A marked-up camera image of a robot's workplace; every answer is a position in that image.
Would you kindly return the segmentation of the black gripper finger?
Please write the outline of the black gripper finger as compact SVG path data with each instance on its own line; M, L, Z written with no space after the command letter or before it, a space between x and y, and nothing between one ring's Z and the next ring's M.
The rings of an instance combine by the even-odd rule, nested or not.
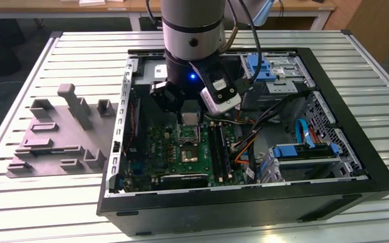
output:
M182 90L169 81L153 81L150 83L149 95L161 111L174 113L177 123L182 124L181 108L185 101L185 93Z
M202 110L198 100L185 100L182 104L182 113L198 113Z

